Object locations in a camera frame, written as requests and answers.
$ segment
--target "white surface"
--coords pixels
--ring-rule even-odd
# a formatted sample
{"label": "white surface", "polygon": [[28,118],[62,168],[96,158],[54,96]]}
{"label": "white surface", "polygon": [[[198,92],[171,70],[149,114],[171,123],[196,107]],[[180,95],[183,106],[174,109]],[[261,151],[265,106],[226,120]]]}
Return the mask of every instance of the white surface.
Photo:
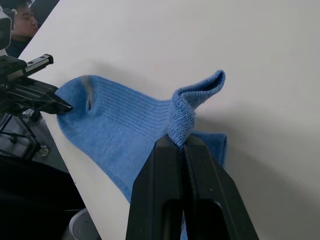
{"label": "white surface", "polygon": [[[197,126],[228,135],[226,169],[261,240],[318,239],[320,2],[61,0],[21,55],[35,79],[96,74],[159,99],[224,69]],[[43,115],[102,239],[125,239],[129,204]]]}

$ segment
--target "person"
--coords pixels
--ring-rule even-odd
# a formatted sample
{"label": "person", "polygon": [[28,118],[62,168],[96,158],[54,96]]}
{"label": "person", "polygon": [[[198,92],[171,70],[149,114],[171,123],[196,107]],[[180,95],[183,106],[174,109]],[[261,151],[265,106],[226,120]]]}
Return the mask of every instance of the person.
{"label": "person", "polygon": [[31,0],[0,0],[3,9],[15,9],[14,29],[10,45],[5,49],[8,56],[18,58],[39,30],[38,23],[29,8]]}

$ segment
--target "black hair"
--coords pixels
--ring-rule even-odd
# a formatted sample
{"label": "black hair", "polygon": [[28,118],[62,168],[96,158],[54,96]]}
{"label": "black hair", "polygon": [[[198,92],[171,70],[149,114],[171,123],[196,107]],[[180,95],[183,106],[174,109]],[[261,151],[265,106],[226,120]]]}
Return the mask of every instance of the black hair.
{"label": "black hair", "polygon": [[32,0],[0,0],[2,9],[17,9],[32,3]]}

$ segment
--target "blue sock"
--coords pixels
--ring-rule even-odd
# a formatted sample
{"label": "blue sock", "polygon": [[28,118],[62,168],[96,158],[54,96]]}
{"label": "blue sock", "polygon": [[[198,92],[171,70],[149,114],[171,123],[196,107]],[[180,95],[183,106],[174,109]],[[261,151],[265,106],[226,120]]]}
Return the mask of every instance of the blue sock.
{"label": "blue sock", "polygon": [[[81,76],[56,94],[73,106],[57,116],[64,135],[86,153],[130,202],[133,183],[155,141],[168,134],[183,146],[195,126],[195,109],[219,92],[225,73],[176,90],[170,100],[157,100],[99,76]],[[222,166],[226,136],[195,132]]]}

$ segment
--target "black plastic part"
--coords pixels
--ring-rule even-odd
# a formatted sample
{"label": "black plastic part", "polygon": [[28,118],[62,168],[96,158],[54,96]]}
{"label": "black plastic part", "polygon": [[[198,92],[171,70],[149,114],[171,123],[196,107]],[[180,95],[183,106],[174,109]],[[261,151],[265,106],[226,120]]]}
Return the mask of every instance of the black plastic part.
{"label": "black plastic part", "polygon": [[72,106],[55,95],[58,89],[27,76],[53,64],[49,54],[28,62],[10,56],[0,56],[0,114],[18,116],[26,109],[49,114],[66,113]]}
{"label": "black plastic part", "polygon": [[185,145],[182,188],[189,240],[258,240],[232,178],[207,146],[190,136]]}
{"label": "black plastic part", "polygon": [[166,135],[133,183],[126,240],[179,240],[183,203],[177,147]]}

